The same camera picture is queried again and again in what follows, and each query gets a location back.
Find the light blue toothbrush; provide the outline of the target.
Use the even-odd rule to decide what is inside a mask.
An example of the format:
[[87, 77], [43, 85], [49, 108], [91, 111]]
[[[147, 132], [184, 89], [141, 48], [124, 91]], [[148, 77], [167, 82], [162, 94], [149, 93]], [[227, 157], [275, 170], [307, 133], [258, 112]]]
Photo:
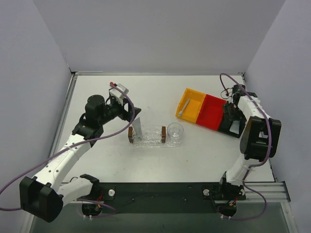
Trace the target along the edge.
[[185, 108], [187, 107], [189, 101], [190, 101], [190, 98], [188, 98], [188, 99], [186, 100], [186, 102], [185, 102], [185, 104], [183, 105], [182, 109], [179, 111], [179, 113], [178, 113], [178, 116], [179, 116], [179, 117], [182, 116], [182, 114], [183, 114]]

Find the yellow plastic bin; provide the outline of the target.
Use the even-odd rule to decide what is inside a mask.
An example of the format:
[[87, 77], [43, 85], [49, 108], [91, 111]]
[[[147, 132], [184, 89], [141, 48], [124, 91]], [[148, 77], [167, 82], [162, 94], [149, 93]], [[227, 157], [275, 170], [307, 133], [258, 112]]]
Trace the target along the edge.
[[[205, 97], [206, 97], [205, 93], [195, 91], [190, 88], [186, 88], [178, 104], [175, 116], [179, 119], [182, 119], [182, 120], [185, 120], [191, 123], [196, 123]], [[178, 113], [182, 109], [183, 105], [185, 104], [188, 98], [190, 98], [190, 101], [187, 107], [185, 108], [182, 116], [179, 117]]]

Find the clear plastic cup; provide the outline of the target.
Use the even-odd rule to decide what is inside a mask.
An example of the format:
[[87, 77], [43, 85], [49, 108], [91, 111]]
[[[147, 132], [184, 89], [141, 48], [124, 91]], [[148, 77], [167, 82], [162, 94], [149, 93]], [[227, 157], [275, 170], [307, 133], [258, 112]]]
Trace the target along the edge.
[[167, 134], [173, 143], [181, 140], [184, 133], [184, 128], [180, 123], [173, 122], [167, 127]]

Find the red plastic bin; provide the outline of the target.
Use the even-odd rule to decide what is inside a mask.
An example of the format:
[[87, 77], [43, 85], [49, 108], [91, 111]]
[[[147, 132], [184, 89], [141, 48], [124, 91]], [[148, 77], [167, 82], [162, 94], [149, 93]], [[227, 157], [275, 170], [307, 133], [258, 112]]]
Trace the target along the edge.
[[226, 100], [206, 94], [196, 124], [217, 131], [223, 118]]

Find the black plastic bin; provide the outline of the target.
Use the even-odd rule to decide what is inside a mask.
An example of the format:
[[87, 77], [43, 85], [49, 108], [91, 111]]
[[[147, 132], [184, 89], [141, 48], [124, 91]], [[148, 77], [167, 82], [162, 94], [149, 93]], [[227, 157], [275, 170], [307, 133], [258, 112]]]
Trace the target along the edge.
[[[230, 131], [232, 122], [236, 120], [240, 122], [238, 134]], [[245, 128], [245, 123], [246, 119], [240, 110], [224, 110], [223, 117], [217, 131], [235, 138], [240, 138]]]

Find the white toothpaste tube green cap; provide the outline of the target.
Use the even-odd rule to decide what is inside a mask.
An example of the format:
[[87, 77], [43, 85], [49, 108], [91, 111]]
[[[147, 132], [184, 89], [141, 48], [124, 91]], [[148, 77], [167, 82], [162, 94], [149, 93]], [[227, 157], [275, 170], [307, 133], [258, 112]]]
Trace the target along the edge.
[[236, 121], [232, 122], [231, 127], [230, 127], [230, 131], [232, 133], [238, 134], [239, 133], [239, 128], [240, 128], [240, 122], [236, 120]]

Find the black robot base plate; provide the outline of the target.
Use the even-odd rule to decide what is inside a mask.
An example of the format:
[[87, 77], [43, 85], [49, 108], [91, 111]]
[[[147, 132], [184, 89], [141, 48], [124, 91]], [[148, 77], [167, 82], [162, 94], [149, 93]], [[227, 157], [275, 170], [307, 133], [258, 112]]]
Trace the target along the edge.
[[107, 214], [209, 214], [219, 205], [233, 208], [245, 200], [243, 187], [225, 190], [217, 183], [98, 183], [82, 196], [85, 215]]

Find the brown wooden tray foot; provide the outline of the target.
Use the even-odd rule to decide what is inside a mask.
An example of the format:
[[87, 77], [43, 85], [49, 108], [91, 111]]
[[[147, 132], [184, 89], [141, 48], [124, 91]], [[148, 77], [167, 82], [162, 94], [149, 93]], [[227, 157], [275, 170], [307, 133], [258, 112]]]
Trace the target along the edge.
[[162, 126], [161, 127], [161, 143], [165, 143], [166, 142], [166, 127]]
[[132, 126], [130, 126], [128, 128], [128, 140], [129, 140], [129, 143], [131, 143], [131, 144], [133, 144], [133, 142], [134, 142], [133, 136], [134, 136], [134, 129]]

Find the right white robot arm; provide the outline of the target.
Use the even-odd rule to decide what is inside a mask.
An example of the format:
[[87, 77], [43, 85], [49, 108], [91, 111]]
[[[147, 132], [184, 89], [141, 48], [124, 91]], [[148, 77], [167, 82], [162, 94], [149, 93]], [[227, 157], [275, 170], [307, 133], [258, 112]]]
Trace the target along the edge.
[[240, 155], [223, 174], [219, 192], [226, 199], [241, 197], [244, 195], [243, 182], [251, 171], [274, 157], [281, 122], [266, 114], [255, 93], [246, 92], [244, 85], [236, 84], [231, 100], [223, 105], [218, 131], [240, 139]]

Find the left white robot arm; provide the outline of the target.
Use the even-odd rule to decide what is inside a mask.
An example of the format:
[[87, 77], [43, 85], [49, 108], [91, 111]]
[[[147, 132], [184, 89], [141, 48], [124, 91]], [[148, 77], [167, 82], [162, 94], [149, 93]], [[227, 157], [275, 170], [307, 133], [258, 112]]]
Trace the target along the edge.
[[141, 112], [140, 108], [125, 104], [114, 96], [93, 95], [87, 99], [85, 112], [69, 136], [60, 154], [53, 158], [32, 178], [24, 177], [19, 184], [21, 209], [46, 221], [54, 221], [62, 208], [73, 200], [86, 197], [89, 200], [99, 196], [99, 180], [91, 175], [80, 175], [73, 183], [61, 186], [62, 181], [78, 160], [90, 150], [103, 132], [103, 125], [116, 117], [130, 122]]

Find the clear textured oval tray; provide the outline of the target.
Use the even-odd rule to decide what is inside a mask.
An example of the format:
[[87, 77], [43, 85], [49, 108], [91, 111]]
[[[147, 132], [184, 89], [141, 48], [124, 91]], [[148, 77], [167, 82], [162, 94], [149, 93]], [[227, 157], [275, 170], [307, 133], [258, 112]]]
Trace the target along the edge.
[[174, 148], [180, 145], [182, 139], [173, 143], [167, 134], [166, 127], [166, 142], [161, 143], [161, 127], [162, 126], [142, 126], [142, 134], [143, 138], [141, 140], [136, 138], [136, 134], [134, 132], [134, 142], [130, 143], [131, 146], [135, 148]]

